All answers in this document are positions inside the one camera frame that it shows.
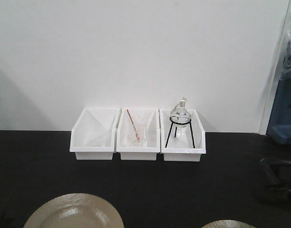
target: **clear glass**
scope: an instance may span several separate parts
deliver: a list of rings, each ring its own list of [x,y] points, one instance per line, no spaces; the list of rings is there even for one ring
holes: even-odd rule
[[[170,113],[170,119],[178,124],[187,124],[191,120],[191,114],[185,108],[185,100],[181,100],[178,105],[174,107],[172,112]],[[178,125],[175,124],[175,127],[183,128],[186,125]]]
[[[142,124],[132,124],[128,138],[133,146],[143,146],[146,143],[147,138],[146,126]]]

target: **plate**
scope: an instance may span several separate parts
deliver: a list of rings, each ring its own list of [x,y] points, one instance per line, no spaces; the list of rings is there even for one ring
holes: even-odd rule
[[[24,228],[124,228],[124,225],[118,211],[106,200],[73,193],[42,205]]]
[[[255,228],[255,227],[235,220],[219,220],[206,224],[202,228]]]

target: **white wall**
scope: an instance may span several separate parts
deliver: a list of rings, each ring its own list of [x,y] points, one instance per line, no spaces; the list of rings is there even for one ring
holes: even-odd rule
[[[0,129],[186,96],[207,131],[258,132],[288,1],[0,0]]]

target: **metal stand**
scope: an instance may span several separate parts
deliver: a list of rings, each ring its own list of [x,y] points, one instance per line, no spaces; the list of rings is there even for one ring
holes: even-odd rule
[[[187,125],[187,124],[189,124],[189,127],[190,127],[190,129],[191,129],[191,135],[192,135],[193,147],[195,148],[194,135],[193,135],[193,129],[192,129],[192,120],[190,120],[190,121],[187,122],[187,123],[176,123],[176,122],[172,121],[170,118],[169,118],[169,120],[170,120],[172,123],[171,123],[171,125],[170,125],[169,134],[168,134],[168,139],[166,140],[165,148],[168,146],[168,143],[169,143],[169,137],[170,137],[170,133],[171,133],[171,131],[172,131],[173,124],[177,124],[177,125]],[[174,135],[174,137],[176,137],[176,134],[177,134],[177,127],[176,127],[176,129],[175,129],[175,135]]]

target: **black table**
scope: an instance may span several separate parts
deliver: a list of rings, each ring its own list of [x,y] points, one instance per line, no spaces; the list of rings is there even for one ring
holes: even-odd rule
[[[291,228],[291,212],[256,202],[268,183],[264,157],[291,158],[291,146],[250,133],[207,133],[200,162],[77,161],[70,132],[0,131],[0,218],[21,228],[45,202],[63,194],[100,196],[126,228],[200,228],[234,219],[257,228]]]

